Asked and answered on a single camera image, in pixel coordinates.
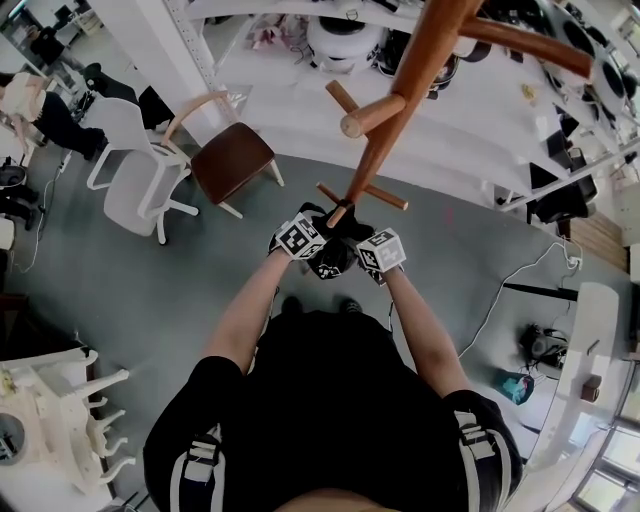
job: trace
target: white pillar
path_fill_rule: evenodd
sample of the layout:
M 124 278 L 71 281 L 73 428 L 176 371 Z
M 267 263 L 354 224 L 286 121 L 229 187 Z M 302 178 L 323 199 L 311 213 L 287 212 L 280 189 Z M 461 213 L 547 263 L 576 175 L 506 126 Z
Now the white pillar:
M 162 0 L 91 0 L 91 7 L 167 106 L 175 113 L 209 87 Z M 213 103 L 184 127 L 203 146 L 227 126 Z

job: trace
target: window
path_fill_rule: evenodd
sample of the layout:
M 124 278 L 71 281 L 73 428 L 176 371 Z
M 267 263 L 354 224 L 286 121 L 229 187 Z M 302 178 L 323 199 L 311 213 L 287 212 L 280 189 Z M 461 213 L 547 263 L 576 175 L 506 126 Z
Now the window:
M 570 500 L 580 512 L 640 512 L 640 366 L 600 456 Z
M 640 477 L 640 433 L 617 427 L 603 459 L 621 471 Z
M 636 366 L 633 373 L 629 394 L 624 401 L 620 416 L 631 421 L 640 422 L 640 370 L 638 368 Z
M 597 512 L 622 512 L 635 495 L 625 489 L 624 482 L 595 471 L 578 494 L 578 502 Z

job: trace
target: teal object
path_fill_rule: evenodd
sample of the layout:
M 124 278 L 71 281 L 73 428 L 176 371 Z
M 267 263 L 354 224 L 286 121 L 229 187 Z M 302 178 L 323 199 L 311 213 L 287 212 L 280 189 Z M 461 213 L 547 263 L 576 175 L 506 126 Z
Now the teal object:
M 530 375 L 506 370 L 498 370 L 493 382 L 493 388 L 516 405 L 522 405 L 529 399 L 534 385 Z

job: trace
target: wooden floor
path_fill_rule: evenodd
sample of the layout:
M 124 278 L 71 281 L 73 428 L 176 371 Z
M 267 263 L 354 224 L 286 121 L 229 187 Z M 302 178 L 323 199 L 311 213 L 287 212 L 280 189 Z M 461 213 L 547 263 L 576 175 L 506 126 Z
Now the wooden floor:
M 569 238 L 585 251 L 629 272 L 622 229 L 605 215 L 596 212 L 588 219 L 572 219 Z

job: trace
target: brown chair seat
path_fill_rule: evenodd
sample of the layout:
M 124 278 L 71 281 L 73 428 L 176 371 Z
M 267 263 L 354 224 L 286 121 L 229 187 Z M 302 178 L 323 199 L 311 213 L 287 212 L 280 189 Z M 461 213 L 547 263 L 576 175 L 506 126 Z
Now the brown chair seat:
M 255 131 L 235 123 L 193 157 L 191 168 L 209 200 L 220 204 L 267 167 L 274 156 Z

